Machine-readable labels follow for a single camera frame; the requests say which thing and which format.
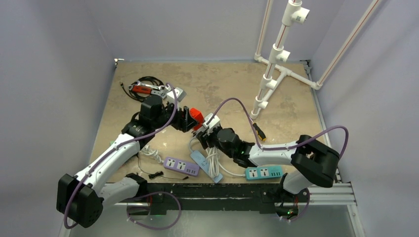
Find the red cube socket adapter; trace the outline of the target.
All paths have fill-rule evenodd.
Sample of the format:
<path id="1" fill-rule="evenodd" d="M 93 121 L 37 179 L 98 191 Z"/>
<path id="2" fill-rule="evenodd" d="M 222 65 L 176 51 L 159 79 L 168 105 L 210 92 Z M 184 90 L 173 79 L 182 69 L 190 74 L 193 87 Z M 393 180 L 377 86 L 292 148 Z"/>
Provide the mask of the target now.
<path id="1" fill-rule="evenodd" d="M 193 130 L 197 131 L 199 128 L 201 128 L 202 123 L 205 121 L 204 117 L 202 113 L 196 108 L 191 108 L 189 113 L 190 113 L 190 116 L 197 122 L 197 125 L 193 127 Z"/>

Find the white cube power socket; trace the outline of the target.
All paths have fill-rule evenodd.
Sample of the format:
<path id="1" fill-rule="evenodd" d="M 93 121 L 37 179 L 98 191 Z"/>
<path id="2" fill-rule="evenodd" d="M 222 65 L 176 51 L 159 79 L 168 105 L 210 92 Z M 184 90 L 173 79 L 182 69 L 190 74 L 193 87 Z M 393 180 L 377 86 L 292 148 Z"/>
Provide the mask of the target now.
<path id="1" fill-rule="evenodd" d="M 197 130 L 197 132 L 207 132 L 207 134 L 211 134 L 213 130 L 220 126 L 220 119 L 217 115 L 210 121 L 210 118 L 213 116 L 213 113 L 209 113 L 205 118 L 202 126 Z"/>

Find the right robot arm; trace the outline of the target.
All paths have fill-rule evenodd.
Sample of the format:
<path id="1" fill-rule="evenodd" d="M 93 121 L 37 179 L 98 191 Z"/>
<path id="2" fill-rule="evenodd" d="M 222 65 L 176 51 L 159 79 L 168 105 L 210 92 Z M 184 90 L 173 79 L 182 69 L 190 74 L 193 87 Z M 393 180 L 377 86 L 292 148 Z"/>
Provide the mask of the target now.
<path id="1" fill-rule="evenodd" d="M 277 188 L 280 199 L 289 201 L 312 185 L 330 188 L 334 184 L 340 155 L 337 151 L 309 135 L 280 145 L 258 145 L 239 138 L 231 128 L 217 126 L 196 135 L 204 149 L 216 147 L 243 168 L 264 165 L 291 165 L 295 171 L 287 174 Z"/>

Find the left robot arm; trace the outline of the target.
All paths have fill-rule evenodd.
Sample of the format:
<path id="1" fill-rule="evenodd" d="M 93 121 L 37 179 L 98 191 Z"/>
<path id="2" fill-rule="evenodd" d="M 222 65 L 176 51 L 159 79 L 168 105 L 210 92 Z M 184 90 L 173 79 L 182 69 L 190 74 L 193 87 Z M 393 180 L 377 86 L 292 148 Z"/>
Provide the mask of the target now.
<path id="1" fill-rule="evenodd" d="M 108 180 L 167 126 L 182 132 L 200 126 L 204 120 L 198 114 L 186 106 L 179 108 L 176 102 L 164 104 L 160 96 L 147 97 L 113 145 L 77 174 L 65 174 L 59 179 L 57 211 L 64 214 L 65 220 L 72 219 L 75 224 L 88 228 L 99 219 L 105 207 L 126 199 L 145 200 L 149 195 L 148 182 L 138 174 L 130 173 L 111 184 Z"/>

